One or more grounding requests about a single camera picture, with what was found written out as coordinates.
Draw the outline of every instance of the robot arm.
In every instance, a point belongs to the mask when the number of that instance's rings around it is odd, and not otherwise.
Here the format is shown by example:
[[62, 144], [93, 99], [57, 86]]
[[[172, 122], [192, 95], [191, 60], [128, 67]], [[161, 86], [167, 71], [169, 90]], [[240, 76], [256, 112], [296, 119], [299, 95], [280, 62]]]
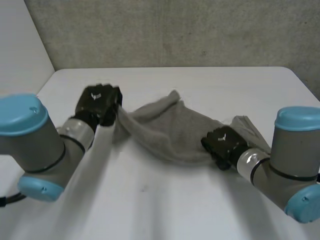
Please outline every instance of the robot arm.
[[0, 154], [11, 155], [24, 170], [18, 181], [20, 193], [14, 200], [24, 196], [47, 202], [57, 200], [93, 144], [97, 126], [113, 125], [121, 104], [118, 87], [88, 86], [76, 105], [75, 115], [57, 131], [35, 95], [0, 99]]
[[319, 123], [320, 108], [279, 110], [271, 155], [250, 147], [229, 126], [209, 132], [201, 143], [221, 170], [233, 166], [287, 215], [309, 223], [320, 218]]

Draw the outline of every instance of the white wall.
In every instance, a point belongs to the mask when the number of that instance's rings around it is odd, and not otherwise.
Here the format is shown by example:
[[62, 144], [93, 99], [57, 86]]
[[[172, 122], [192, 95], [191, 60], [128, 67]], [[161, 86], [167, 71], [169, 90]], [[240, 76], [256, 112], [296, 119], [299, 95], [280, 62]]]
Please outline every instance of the white wall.
[[0, 96], [37, 93], [54, 73], [23, 0], [0, 0]]

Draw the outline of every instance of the gray wall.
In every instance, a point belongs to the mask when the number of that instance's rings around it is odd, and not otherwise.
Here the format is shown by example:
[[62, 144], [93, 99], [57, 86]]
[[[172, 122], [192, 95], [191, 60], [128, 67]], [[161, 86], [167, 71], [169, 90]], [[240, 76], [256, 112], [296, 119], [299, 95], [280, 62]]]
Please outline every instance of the gray wall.
[[319, 0], [25, 2], [56, 70], [284, 66], [320, 98]]

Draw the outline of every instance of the concrete wall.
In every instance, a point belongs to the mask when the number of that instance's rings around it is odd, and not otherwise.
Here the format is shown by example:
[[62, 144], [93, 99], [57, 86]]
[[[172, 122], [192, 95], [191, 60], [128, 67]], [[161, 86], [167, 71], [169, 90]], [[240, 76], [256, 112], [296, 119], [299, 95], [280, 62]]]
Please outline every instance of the concrete wall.
[[56, 70], [284, 66], [320, 98], [319, 0], [25, 2]]
[[37, 93], [54, 72], [24, 0], [0, 0], [0, 96]]

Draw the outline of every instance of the gray cylindrical joint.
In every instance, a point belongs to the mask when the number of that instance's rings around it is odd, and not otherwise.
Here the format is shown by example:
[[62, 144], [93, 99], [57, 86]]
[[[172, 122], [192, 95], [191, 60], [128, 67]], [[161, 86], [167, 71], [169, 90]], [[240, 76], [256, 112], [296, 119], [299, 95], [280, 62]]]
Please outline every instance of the gray cylindrical joint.
[[293, 106], [278, 111], [270, 165], [294, 177], [315, 177], [320, 166], [320, 108]]
[[0, 143], [7, 147], [8, 154], [26, 172], [40, 171], [54, 164], [65, 148], [50, 118], [35, 132], [16, 137], [1, 137]]
[[320, 165], [320, 130], [288, 131], [274, 128], [270, 164], [296, 177], [316, 176]]
[[0, 154], [11, 155], [26, 172], [41, 171], [64, 152], [47, 109], [33, 94], [0, 99]]

